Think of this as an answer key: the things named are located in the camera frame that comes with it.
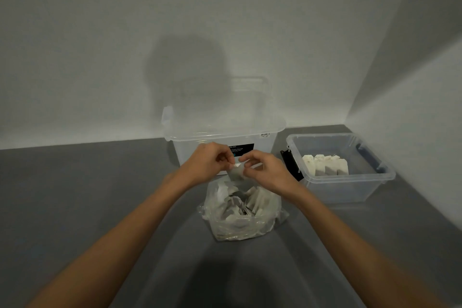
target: clear plastic container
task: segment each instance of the clear plastic container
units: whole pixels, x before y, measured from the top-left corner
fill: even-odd
[[[271,152],[277,133],[286,128],[266,78],[188,79],[176,83],[170,96],[162,125],[180,164],[203,142],[228,145],[235,156],[252,149]]]
[[[291,134],[287,145],[304,176],[300,182],[325,203],[365,201],[380,184],[396,176],[394,169],[353,133]],[[349,175],[313,176],[302,160],[306,154],[336,154],[347,160]]]

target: hand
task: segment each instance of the hand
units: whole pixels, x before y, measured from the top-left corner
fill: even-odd
[[[300,184],[290,174],[284,163],[273,154],[252,150],[239,158],[240,162],[246,161],[244,175],[255,179],[262,187],[285,198],[300,189]],[[262,166],[251,166],[262,163]]]
[[[199,144],[190,158],[175,173],[175,177],[184,178],[188,187],[210,181],[220,171],[234,167],[234,155],[229,146],[209,142]]]

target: forearm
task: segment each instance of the forearm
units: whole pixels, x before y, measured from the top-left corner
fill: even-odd
[[[170,179],[116,227],[75,259],[28,305],[107,307],[128,276],[153,231],[187,185]]]
[[[300,186],[292,202],[303,212],[334,261],[368,307],[444,307],[361,239],[313,194]]]

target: gray table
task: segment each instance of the gray table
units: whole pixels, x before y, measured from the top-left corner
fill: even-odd
[[[343,125],[286,129],[344,132]],[[0,306],[21,307],[178,166],[164,139],[0,151]],[[303,215],[260,238],[216,242],[196,211],[205,186],[170,210],[113,307],[363,307]],[[462,234],[399,177],[331,209],[442,299],[462,303]]]

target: clear plastic bag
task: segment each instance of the clear plastic bag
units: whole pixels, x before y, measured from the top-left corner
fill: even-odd
[[[218,241],[261,236],[287,218],[279,195],[249,181],[246,192],[238,191],[236,185],[228,176],[211,181],[204,204],[198,207]]]

